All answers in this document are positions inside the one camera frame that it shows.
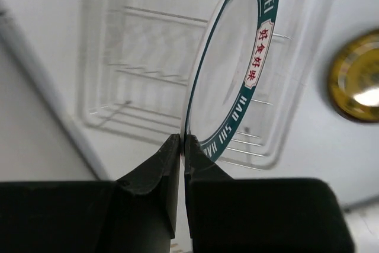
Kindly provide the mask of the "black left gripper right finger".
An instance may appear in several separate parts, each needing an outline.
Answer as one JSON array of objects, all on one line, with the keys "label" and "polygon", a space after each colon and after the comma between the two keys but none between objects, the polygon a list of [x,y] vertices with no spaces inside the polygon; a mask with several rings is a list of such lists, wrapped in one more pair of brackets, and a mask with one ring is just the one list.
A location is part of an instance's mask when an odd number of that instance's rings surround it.
[{"label": "black left gripper right finger", "polygon": [[315,178],[234,179],[184,146],[185,202],[194,252],[354,252],[334,192]]}]

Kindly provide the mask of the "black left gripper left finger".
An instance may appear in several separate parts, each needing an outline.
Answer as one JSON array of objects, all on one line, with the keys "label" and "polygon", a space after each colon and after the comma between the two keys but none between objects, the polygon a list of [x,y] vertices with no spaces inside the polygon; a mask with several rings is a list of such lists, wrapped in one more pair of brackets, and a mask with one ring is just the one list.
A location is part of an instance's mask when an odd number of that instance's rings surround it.
[{"label": "black left gripper left finger", "polygon": [[180,138],[115,181],[1,184],[2,252],[169,252]]}]

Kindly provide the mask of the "white plate wide teal band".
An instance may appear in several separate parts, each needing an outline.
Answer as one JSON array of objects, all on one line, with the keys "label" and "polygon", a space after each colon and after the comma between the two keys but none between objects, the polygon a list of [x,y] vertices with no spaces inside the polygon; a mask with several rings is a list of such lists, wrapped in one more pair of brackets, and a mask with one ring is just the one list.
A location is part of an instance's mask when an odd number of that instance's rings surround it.
[{"label": "white plate wide teal band", "polygon": [[218,160],[240,126],[272,42],[279,0],[219,0],[188,81],[183,140]]}]

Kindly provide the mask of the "yellow plate brown rim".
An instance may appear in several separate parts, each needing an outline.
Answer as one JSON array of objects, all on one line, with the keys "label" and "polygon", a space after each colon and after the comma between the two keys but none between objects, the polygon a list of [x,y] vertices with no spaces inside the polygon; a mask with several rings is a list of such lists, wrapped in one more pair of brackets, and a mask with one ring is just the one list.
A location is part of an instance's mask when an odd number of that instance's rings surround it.
[{"label": "yellow plate brown rim", "polygon": [[326,76],[332,107],[360,123],[378,123],[378,30],[347,41],[332,58]]}]

